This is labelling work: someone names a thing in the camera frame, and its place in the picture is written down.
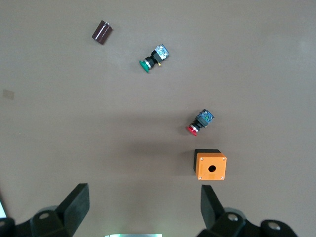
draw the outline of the screw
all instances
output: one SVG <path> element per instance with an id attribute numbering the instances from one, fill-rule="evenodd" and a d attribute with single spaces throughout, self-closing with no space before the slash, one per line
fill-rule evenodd
<path id="1" fill-rule="evenodd" d="M 46 219 L 47 217 L 49 217 L 48 213 L 43 213 L 42 215 L 39 216 L 40 220 Z"/>
<path id="2" fill-rule="evenodd" d="M 272 229 L 272 230 L 275 230 L 275 231 L 279 231 L 281 230 L 281 227 L 275 223 L 275 222 L 269 222 L 268 223 L 268 226 Z"/>
<path id="3" fill-rule="evenodd" d="M 231 221 L 237 221 L 238 217 L 235 214 L 229 214 L 228 219 L 230 219 Z"/>

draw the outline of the capacitor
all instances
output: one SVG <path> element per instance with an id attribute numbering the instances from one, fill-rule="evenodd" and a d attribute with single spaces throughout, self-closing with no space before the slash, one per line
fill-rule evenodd
<path id="1" fill-rule="evenodd" d="M 108 22 L 101 21 L 97 29 L 92 35 L 92 38 L 100 44 L 104 44 L 105 40 L 108 38 L 112 31 L 112 27 Z"/>

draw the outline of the electronic component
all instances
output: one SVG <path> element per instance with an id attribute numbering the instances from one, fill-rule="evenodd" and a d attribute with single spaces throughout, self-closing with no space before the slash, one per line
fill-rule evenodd
<path id="1" fill-rule="evenodd" d="M 97 29 L 92 35 L 92 38 L 95 39 L 100 44 L 104 44 L 105 40 L 112 31 L 112 27 L 108 22 L 101 21 Z"/>
<path id="2" fill-rule="evenodd" d="M 163 44 L 158 45 L 156 49 L 152 52 L 150 57 L 145 58 L 143 61 L 139 61 L 139 64 L 143 67 L 143 69 L 149 73 L 149 70 L 158 63 L 161 66 L 161 62 L 165 60 L 169 56 L 168 50 L 165 48 Z"/>
<path id="3" fill-rule="evenodd" d="M 216 149 L 196 149 L 193 169 L 199 180 L 224 180 L 227 158 Z"/>
<path id="4" fill-rule="evenodd" d="M 202 127 L 208 126 L 210 122 L 214 119 L 214 116 L 208 110 L 202 110 L 194 122 L 192 122 L 187 129 L 196 136 Z"/>

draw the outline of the dark red capacitor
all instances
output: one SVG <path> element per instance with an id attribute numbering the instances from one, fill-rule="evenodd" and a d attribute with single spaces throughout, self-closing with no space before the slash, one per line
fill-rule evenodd
<path id="1" fill-rule="evenodd" d="M 100 44 L 104 44 L 111 31 L 112 27 L 108 24 L 108 22 L 101 21 L 98 28 L 93 33 L 92 38 Z"/>

